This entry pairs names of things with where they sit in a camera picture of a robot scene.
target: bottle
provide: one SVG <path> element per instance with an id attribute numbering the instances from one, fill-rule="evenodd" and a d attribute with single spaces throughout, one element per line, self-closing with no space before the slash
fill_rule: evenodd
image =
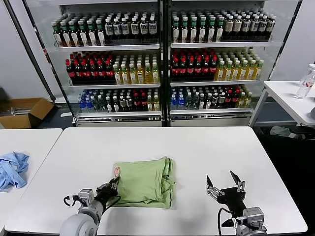
<path id="1" fill-rule="evenodd" d="M 224 81 L 228 81 L 231 78 L 231 73 L 232 73 L 232 61 L 228 60 L 227 61 L 227 67 L 225 68 L 224 72 L 223 72 L 223 77 L 222 80 Z"/>
<path id="2" fill-rule="evenodd" d="M 75 72 L 74 72 L 74 66 L 70 64 L 69 60 L 65 60 L 65 68 L 67 70 L 68 76 L 70 77 L 71 80 L 75 79 Z"/>
<path id="3" fill-rule="evenodd" d="M 115 38 L 116 39 L 121 39 L 121 37 L 122 37 L 122 27 L 121 27 L 121 24 L 120 24 L 118 18 L 114 19 L 113 29 L 114 29 Z"/>
<path id="4" fill-rule="evenodd" d="M 141 31 L 142 39 L 148 38 L 149 29 L 148 29 L 148 22 L 146 21 L 145 17 L 141 18 L 140 31 Z"/>
<path id="5" fill-rule="evenodd" d="M 218 21 L 218 26 L 216 30 L 216 42 L 221 42 L 221 37 L 223 33 L 223 23 L 224 23 L 224 17 L 220 16 Z"/>
<path id="6" fill-rule="evenodd" d="M 122 64 L 122 78 L 124 85 L 130 85 L 125 64 Z"/>
<path id="7" fill-rule="evenodd" d="M 239 71 L 238 80 L 245 80 L 245 74 L 246 74 L 247 69 L 248 69 L 247 63 L 248 63 L 247 60 L 243 60 L 242 68 Z"/>
<path id="8" fill-rule="evenodd" d="M 264 60 L 259 60 L 257 67 L 254 69 L 254 73 L 252 74 L 252 80 L 260 80 L 262 66 L 264 64 Z"/>
<path id="9" fill-rule="evenodd" d="M 135 17 L 132 18 L 131 33 L 133 38 L 135 39 L 139 38 L 139 23 L 137 22 L 137 18 Z"/>
<path id="10" fill-rule="evenodd" d="M 225 101 L 225 92 L 222 92 L 221 94 L 219 94 L 218 108 L 223 108 L 224 101 Z"/>
<path id="11" fill-rule="evenodd" d="M 252 92 L 249 92 L 247 98 L 244 101 L 244 108 L 251 107 L 251 100 L 252 100 Z"/>
<path id="12" fill-rule="evenodd" d="M 245 73 L 245 80 L 251 80 L 252 79 L 252 75 L 254 73 L 254 70 L 255 70 L 255 64 L 256 64 L 256 61 L 255 60 L 251 60 L 251 63 L 249 65 L 249 67 L 247 67 L 247 70 L 246 70 L 246 73 Z"/>
<path id="13" fill-rule="evenodd" d="M 225 62 L 223 60 L 221 60 L 220 66 L 215 73 L 215 81 L 222 81 L 223 80 L 224 64 L 225 64 Z"/>
<path id="14" fill-rule="evenodd" d="M 51 23 L 51 25 L 53 26 L 53 30 L 54 30 L 53 35 L 54 35 L 56 44 L 57 44 L 58 47 L 61 48 L 63 46 L 63 41 L 62 41 L 63 35 L 62 35 L 62 33 L 61 33 L 61 31 L 60 31 L 56 21 L 53 21 Z"/>
<path id="15" fill-rule="evenodd" d="M 120 75 L 119 68 L 116 64 L 113 65 L 114 68 L 114 76 L 117 85 L 121 85 L 123 82 L 122 76 Z"/>
<path id="16" fill-rule="evenodd" d="M 173 26 L 172 26 L 172 41 L 173 43 L 179 42 L 179 28 L 178 28 L 178 17 L 174 17 L 173 19 Z"/>
<path id="17" fill-rule="evenodd" d="M 111 101 L 110 101 L 110 97 L 107 96 L 105 99 L 106 99 L 106 108 L 107 108 L 107 111 L 108 111 L 108 112 L 113 112 L 112 104 L 111 104 Z"/>
<path id="18" fill-rule="evenodd" d="M 206 109 L 210 109 L 210 107 L 211 107 L 211 102 L 212 102 L 212 94 L 211 94 L 211 93 L 208 93 L 207 103 L 206 103 Z"/>
<path id="19" fill-rule="evenodd" d="M 183 17 L 182 27 L 181 27 L 181 39 L 182 43 L 187 43 L 187 37 L 188 37 L 188 17 Z"/>
<path id="20" fill-rule="evenodd" d="M 209 20 L 209 25 L 207 26 L 207 42 L 208 43 L 211 43 L 214 40 L 215 21 L 216 21 L 216 18 L 214 16 L 211 16 L 210 20 Z"/>
<path id="21" fill-rule="evenodd" d="M 244 101 L 245 101 L 245 92 L 241 93 L 241 97 L 238 99 L 235 108 L 242 108 L 244 105 Z"/>
<path id="22" fill-rule="evenodd" d="M 240 61 L 236 60 L 235 65 L 232 68 L 230 80 L 236 80 L 239 72 L 240 72 Z"/>
<path id="23" fill-rule="evenodd" d="M 104 29 L 102 25 L 102 20 L 96 20 L 96 27 L 97 27 L 97 35 L 98 35 L 98 41 L 101 46 L 105 46 L 105 34 Z"/>
<path id="24" fill-rule="evenodd" d="M 197 17 L 193 16 L 191 18 L 191 26 L 189 29 L 189 42 L 195 43 L 197 37 Z"/>
<path id="25" fill-rule="evenodd" d="M 87 23 L 88 23 L 88 28 L 89 28 L 88 33 L 90 37 L 90 43 L 92 46 L 97 46 L 96 36 L 95 36 L 96 30 L 94 29 L 93 21 L 88 20 Z"/>
<path id="26" fill-rule="evenodd" d="M 67 27 L 67 23 L 65 21 L 61 21 L 60 22 L 60 25 L 62 27 L 62 34 L 63 34 L 63 38 L 64 38 L 64 41 L 65 41 L 65 45 L 63 45 L 64 47 L 71 47 L 71 39 L 70 39 L 70 31 Z"/>
<path id="27" fill-rule="evenodd" d="M 113 24 L 110 22 L 110 19 L 106 19 L 105 22 L 106 22 L 105 24 L 106 38 L 108 38 L 109 40 L 112 40 L 113 35 L 114 35 Z"/>
<path id="28" fill-rule="evenodd" d="M 129 29 L 129 24 L 126 21 L 126 18 L 122 18 L 121 28 L 122 28 L 123 39 L 128 39 L 129 34 L 130 34 L 130 29 Z"/>

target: bottle label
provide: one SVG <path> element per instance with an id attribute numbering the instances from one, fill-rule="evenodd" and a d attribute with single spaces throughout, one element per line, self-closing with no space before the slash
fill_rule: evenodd
<path id="1" fill-rule="evenodd" d="M 111 105 L 107 105 L 107 110 L 108 110 L 108 112 L 113 112 L 112 111 L 112 106 Z"/>
<path id="2" fill-rule="evenodd" d="M 116 80 L 116 84 L 120 85 L 122 82 L 120 80 L 120 75 L 119 74 L 115 74 L 115 80 Z"/>
<path id="3" fill-rule="evenodd" d="M 105 37 L 103 32 L 98 32 L 99 43 L 101 46 L 105 46 Z"/>
<path id="4" fill-rule="evenodd" d="M 57 42 L 58 47 L 62 47 L 63 46 L 63 42 L 61 41 L 60 35 L 55 33 L 54 37 L 55 37 L 55 40 Z"/>
<path id="5" fill-rule="evenodd" d="M 90 71 L 83 72 L 83 76 L 85 76 L 85 77 L 89 77 L 89 76 L 91 76 Z"/>
<path id="6" fill-rule="evenodd" d="M 157 33 L 157 24 L 154 23 L 149 23 L 149 33 L 150 34 L 156 34 Z"/>
<path id="7" fill-rule="evenodd" d="M 183 29 L 183 31 L 182 31 L 182 43 L 187 43 L 187 34 L 188 34 L 188 30 Z"/>
<path id="8" fill-rule="evenodd" d="M 211 107 L 211 102 L 207 102 L 206 109 L 210 109 L 210 107 Z"/>
<path id="9" fill-rule="evenodd" d="M 68 76 L 71 78 L 71 77 L 74 77 L 75 76 L 75 73 L 74 73 L 74 71 L 72 71 L 72 72 L 68 72 Z"/>
<path id="10" fill-rule="evenodd" d="M 148 103 L 148 111 L 152 111 L 152 103 Z"/>
<path id="11" fill-rule="evenodd" d="M 155 111 L 159 111 L 159 104 L 158 104 L 158 103 L 155 103 L 155 104 L 154 104 L 154 110 L 155 110 Z"/>
<path id="12" fill-rule="evenodd" d="M 193 68 L 187 68 L 187 73 L 192 74 L 193 73 Z"/>
<path id="13" fill-rule="evenodd" d="M 240 22 L 238 22 L 238 21 L 234 22 L 233 31 L 234 32 L 241 31 L 241 26 L 242 26 L 242 22 L 241 21 Z"/>
<path id="14" fill-rule="evenodd" d="M 105 26 L 105 31 L 108 36 L 112 36 L 114 34 L 112 25 Z"/>
<path id="15" fill-rule="evenodd" d="M 179 69 L 180 74 L 185 74 L 186 73 L 186 68 L 180 68 Z"/>
<path id="16" fill-rule="evenodd" d="M 222 81 L 222 77 L 223 77 L 223 70 L 219 70 L 219 72 L 218 72 L 218 80 Z"/>
<path id="17" fill-rule="evenodd" d="M 157 72 L 153 72 L 153 83 L 157 84 L 158 83 L 158 73 Z"/>
<path id="18" fill-rule="evenodd" d="M 213 41 L 213 36 L 215 35 L 215 29 L 209 29 L 208 33 L 208 43 L 211 43 Z"/>
<path id="19" fill-rule="evenodd" d="M 203 104 L 204 104 L 204 102 L 200 102 L 200 103 L 199 103 L 199 109 L 200 109 L 200 110 L 203 109 Z"/>
<path id="20" fill-rule="evenodd" d="M 91 40 L 92 46 L 97 46 L 95 34 L 93 32 L 89 32 L 89 36 L 90 36 L 90 40 Z"/>
<path id="21" fill-rule="evenodd" d="M 233 29 L 233 21 L 226 21 L 224 26 L 225 32 L 231 32 Z"/>
<path id="22" fill-rule="evenodd" d="M 196 40 L 196 34 L 197 34 L 197 30 L 196 29 L 192 29 L 190 32 L 190 42 L 194 43 Z"/>
<path id="23" fill-rule="evenodd" d="M 114 75 L 114 72 L 112 70 L 107 71 L 106 75 L 109 76 L 109 77 L 112 77 Z"/>
<path id="24" fill-rule="evenodd" d="M 80 47 L 79 39 L 78 39 L 77 34 L 76 34 L 76 33 L 72 33 L 72 34 L 71 34 L 71 37 L 72 37 L 72 40 L 73 40 L 73 42 L 74 42 L 74 45 L 75 45 L 76 47 Z"/>
<path id="25" fill-rule="evenodd" d="M 222 33 L 223 33 L 223 29 L 222 28 L 218 29 L 216 42 L 221 42 Z"/>
<path id="26" fill-rule="evenodd" d="M 195 73 L 199 74 L 201 72 L 201 68 L 195 68 Z"/>
<path id="27" fill-rule="evenodd" d="M 127 74 L 122 74 L 122 76 L 123 76 L 124 85 L 127 85 L 128 84 L 128 76 L 127 76 Z"/>
<path id="28" fill-rule="evenodd" d="M 118 104 L 115 104 L 115 105 L 114 105 L 114 108 L 115 108 L 115 112 L 119 112 L 119 106 L 118 106 Z"/>
<path id="29" fill-rule="evenodd" d="M 178 43 L 179 30 L 173 30 L 173 43 Z"/>
<path id="30" fill-rule="evenodd" d="M 236 80 L 236 76 L 238 74 L 238 70 L 233 71 L 232 80 Z"/>
<path id="31" fill-rule="evenodd" d="M 123 32 L 123 35 L 128 35 L 130 33 L 128 24 L 122 24 L 122 32 Z"/>
<path id="32" fill-rule="evenodd" d="M 88 44 L 88 39 L 85 33 L 80 33 L 81 39 L 82 39 L 82 43 L 84 47 L 87 47 Z"/>
<path id="33" fill-rule="evenodd" d="M 113 28 L 114 28 L 114 34 L 115 35 L 121 35 L 122 34 L 120 25 L 113 25 Z"/>
<path id="34" fill-rule="evenodd" d="M 64 34 L 63 34 L 63 37 L 64 37 L 64 40 L 65 40 L 67 46 L 68 46 L 68 47 L 71 47 L 71 40 L 70 40 L 69 34 L 64 33 Z"/>
<path id="35" fill-rule="evenodd" d="M 248 28 L 249 28 L 249 22 L 248 21 L 243 21 L 241 31 L 242 32 L 247 32 Z"/>
<path id="36" fill-rule="evenodd" d="M 252 78 L 252 74 L 254 73 L 254 70 L 249 70 L 247 79 L 250 80 Z"/>
<path id="37" fill-rule="evenodd" d="M 216 73 L 216 71 L 217 71 L 217 68 L 216 68 L 216 67 L 214 67 L 214 68 L 210 67 L 210 72 L 211 72 L 211 73 Z"/>
<path id="38" fill-rule="evenodd" d="M 141 34 L 147 34 L 148 31 L 148 24 L 147 23 L 141 23 L 140 24 L 140 30 L 141 30 Z"/>
<path id="39" fill-rule="evenodd" d="M 241 75 L 240 75 L 240 79 L 244 79 L 245 78 L 245 74 L 246 74 L 246 70 L 242 70 Z"/>
<path id="40" fill-rule="evenodd" d="M 205 40 L 205 33 L 206 33 L 205 29 L 201 29 L 199 31 L 199 43 L 203 43 L 203 41 Z"/>
<path id="41" fill-rule="evenodd" d="M 143 77 L 141 73 L 138 74 L 138 81 L 139 81 L 139 84 L 143 84 Z"/>
<path id="42" fill-rule="evenodd" d="M 136 84 L 136 74 L 130 73 L 131 84 Z"/>
<path id="43" fill-rule="evenodd" d="M 131 32 L 132 32 L 132 34 L 139 34 L 139 25 L 138 24 L 131 24 Z"/>

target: red bottle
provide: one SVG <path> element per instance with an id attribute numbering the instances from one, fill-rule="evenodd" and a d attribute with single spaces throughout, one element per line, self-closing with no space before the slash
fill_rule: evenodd
<path id="1" fill-rule="evenodd" d="M 182 58 L 181 65 L 179 67 L 179 76 L 185 77 L 186 76 L 186 60 Z"/>
<path id="2" fill-rule="evenodd" d="M 178 59 L 175 58 L 175 59 L 174 59 L 174 64 L 173 64 L 173 68 L 172 68 L 173 76 L 174 76 L 174 77 L 178 77 L 178 72 L 179 72 Z"/>
<path id="3" fill-rule="evenodd" d="M 65 60 L 65 68 L 67 70 L 68 76 L 70 79 L 75 79 L 75 72 L 74 72 L 74 66 L 70 65 L 69 59 Z"/>

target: plastic bottle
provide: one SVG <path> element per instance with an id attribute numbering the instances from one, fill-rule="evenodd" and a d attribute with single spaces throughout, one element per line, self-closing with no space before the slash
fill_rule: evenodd
<path id="1" fill-rule="evenodd" d="M 304 99 L 310 92 L 312 86 L 315 83 L 315 70 L 313 70 L 309 75 L 306 76 L 305 80 L 302 82 L 296 96 L 300 99 Z"/>

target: water bottle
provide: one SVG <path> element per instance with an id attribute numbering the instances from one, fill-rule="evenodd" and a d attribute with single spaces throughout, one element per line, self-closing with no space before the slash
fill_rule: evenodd
<path id="1" fill-rule="evenodd" d="M 177 99 L 176 99 L 176 95 L 173 94 L 171 97 L 171 111 L 176 110 L 177 109 Z"/>
<path id="2" fill-rule="evenodd" d="M 299 82 L 299 86 L 308 78 L 308 76 L 315 70 L 315 64 L 309 64 L 309 73 L 306 76 L 303 76 Z"/>
<path id="3" fill-rule="evenodd" d="M 185 99 L 184 95 L 180 94 L 179 99 L 178 99 L 178 110 L 183 110 L 184 109 L 184 104 L 185 104 Z"/>
<path id="4" fill-rule="evenodd" d="M 304 99 L 310 92 L 312 86 L 315 82 L 315 70 L 313 70 L 309 75 L 306 76 L 305 80 L 302 82 L 296 96 L 300 99 Z"/>

